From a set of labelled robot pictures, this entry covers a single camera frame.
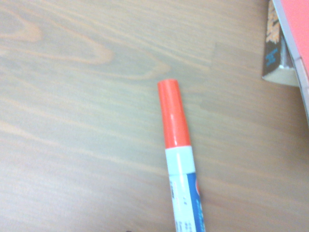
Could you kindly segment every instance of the tabletop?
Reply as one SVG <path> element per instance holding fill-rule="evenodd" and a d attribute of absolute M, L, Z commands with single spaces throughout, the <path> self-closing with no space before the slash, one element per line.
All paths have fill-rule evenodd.
<path fill-rule="evenodd" d="M 208 232 L 307 232 L 299 88 L 262 80 L 267 1 L 0 0 L 0 231 L 175 231 L 176 78 Z"/>

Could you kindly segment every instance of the marker barrel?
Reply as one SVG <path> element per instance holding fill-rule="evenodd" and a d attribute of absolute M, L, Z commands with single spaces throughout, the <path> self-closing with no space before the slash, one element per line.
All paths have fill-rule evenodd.
<path fill-rule="evenodd" d="M 177 80 L 158 83 L 177 232 L 205 232 L 189 130 Z"/>

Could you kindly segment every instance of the red marker cap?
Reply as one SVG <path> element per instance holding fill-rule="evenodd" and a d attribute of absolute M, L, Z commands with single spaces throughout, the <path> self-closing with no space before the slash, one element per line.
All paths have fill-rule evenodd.
<path fill-rule="evenodd" d="M 158 83 L 158 89 L 162 110 L 165 148 L 191 145 L 177 80 L 167 79 L 160 81 Z"/>

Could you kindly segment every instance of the blue label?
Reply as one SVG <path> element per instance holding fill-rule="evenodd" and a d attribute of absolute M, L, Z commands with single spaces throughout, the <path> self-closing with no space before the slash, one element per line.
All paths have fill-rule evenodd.
<path fill-rule="evenodd" d="M 195 173 L 188 174 L 188 183 L 191 195 L 192 209 L 197 232 L 205 232 L 202 204 L 199 197 L 197 176 Z"/>

